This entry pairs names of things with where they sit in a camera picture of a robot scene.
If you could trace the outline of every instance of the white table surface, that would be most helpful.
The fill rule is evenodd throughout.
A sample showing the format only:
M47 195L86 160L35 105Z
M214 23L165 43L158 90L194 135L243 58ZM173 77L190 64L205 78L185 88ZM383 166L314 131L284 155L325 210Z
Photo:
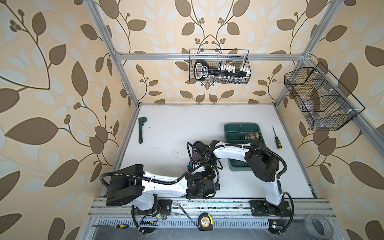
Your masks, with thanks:
M147 117L143 143L138 143L139 125L136 121L120 168L143 164L145 171L179 177L189 164L187 142L224 141L226 123L254 122L259 125L266 146L287 163L288 169L281 176L282 190L294 198L313 198L272 105L143 105L140 117ZM283 146L281 150L276 147L272 126ZM265 197L262 181L252 171L232 172L227 159L221 159L221 163L224 169L219 170L220 190L215 197Z

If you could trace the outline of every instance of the vented metal plate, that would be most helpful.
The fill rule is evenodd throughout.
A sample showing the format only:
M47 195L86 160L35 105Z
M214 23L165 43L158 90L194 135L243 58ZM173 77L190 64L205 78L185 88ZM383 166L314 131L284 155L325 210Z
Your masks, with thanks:
M128 227L134 227L132 218L109 218L102 217L99 219L97 225L110 225L116 224L128 225ZM161 228L196 228L195 225L187 218L167 218L157 222L157 227ZM215 228L242 228L242 229L267 229L269 228L268 219L238 219L238 218L226 218L226 219L214 219Z

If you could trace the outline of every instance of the green tool tray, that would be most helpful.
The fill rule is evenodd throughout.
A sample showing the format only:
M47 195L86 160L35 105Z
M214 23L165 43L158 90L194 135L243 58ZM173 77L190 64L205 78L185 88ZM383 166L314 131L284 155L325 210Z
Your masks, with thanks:
M260 136L260 141L265 144L263 135L259 125L256 123L227 123L224 125L224 140L226 143L232 144L247 144L253 140L244 140L244 136L257 132ZM231 171L251 171L251 168L246 162L228 159L229 169Z

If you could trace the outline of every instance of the black mounting plate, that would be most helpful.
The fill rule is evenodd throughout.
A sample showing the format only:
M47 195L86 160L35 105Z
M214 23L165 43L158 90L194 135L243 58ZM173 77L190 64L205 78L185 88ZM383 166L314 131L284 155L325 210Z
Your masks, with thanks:
M249 201L249 204L251 205L251 211L252 211L252 216L254 217L270 217L268 213L264 210L264 203L265 200L252 200ZM283 217L290 217L291 216L291 210L289 207L289 204L287 201L282 201L279 205L279 207L283 211Z
M169 215L172 209L172 200L159 199L157 200L157 206L161 208L161 211L160 211L161 215ZM137 211L137 215L144 216L148 214L147 211L141 211L138 208L136 208L136 211Z

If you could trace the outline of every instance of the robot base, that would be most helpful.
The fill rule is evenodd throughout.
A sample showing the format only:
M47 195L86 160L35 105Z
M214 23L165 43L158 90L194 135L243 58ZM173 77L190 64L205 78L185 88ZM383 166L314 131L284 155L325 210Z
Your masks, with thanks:
M275 212L271 212L268 210L268 207L266 206L265 200L252 200L249 201L249 204L251 205L251 211L252 216L254 217L270 217L271 215L275 215L276 217L281 217L281 212L283 212L283 217L290 217L291 216L291 208L289 207L289 204L287 201L281 201L278 209L275 209Z

